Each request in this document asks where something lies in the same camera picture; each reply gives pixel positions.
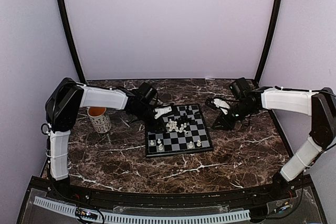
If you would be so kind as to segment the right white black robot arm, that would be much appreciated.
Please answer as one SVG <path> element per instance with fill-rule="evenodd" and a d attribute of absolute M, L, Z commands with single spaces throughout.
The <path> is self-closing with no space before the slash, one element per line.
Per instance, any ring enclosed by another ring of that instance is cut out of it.
<path fill-rule="evenodd" d="M 220 111 L 212 129 L 233 130 L 238 121 L 261 110 L 291 113 L 306 117 L 310 122 L 307 139 L 272 177 L 268 195 L 278 200 L 287 193 L 292 181 L 335 146 L 335 93 L 331 88 L 253 87 L 245 78 L 234 80 L 229 89 L 233 99 L 213 97 L 205 102 L 208 107 Z"/>

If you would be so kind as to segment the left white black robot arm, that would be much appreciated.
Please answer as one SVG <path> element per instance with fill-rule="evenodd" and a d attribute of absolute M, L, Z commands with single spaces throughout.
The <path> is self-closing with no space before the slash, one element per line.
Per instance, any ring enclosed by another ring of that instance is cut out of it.
<path fill-rule="evenodd" d="M 58 181 L 53 191 L 63 201 L 74 197 L 74 189 L 63 179 L 68 178 L 68 141 L 81 108 L 106 108 L 134 115 L 151 131 L 162 131 L 162 117 L 172 112 L 170 105 L 152 103 L 157 90 L 144 82 L 138 88 L 101 88 L 64 78 L 45 104 L 46 126 L 50 149 L 50 175 Z"/>

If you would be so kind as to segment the black grey chessboard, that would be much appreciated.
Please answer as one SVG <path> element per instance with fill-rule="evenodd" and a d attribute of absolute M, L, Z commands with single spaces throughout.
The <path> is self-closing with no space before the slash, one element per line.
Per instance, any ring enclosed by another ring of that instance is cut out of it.
<path fill-rule="evenodd" d="M 145 130 L 145 155 L 146 157 L 171 156 L 185 153 L 198 153 L 213 151 L 213 144 L 199 104 L 186 104 L 172 106 L 173 112 L 161 116 L 166 132 L 156 133 Z M 164 149 L 158 150 L 161 139 Z M 193 142 L 194 148 L 189 149 L 189 142 Z"/>

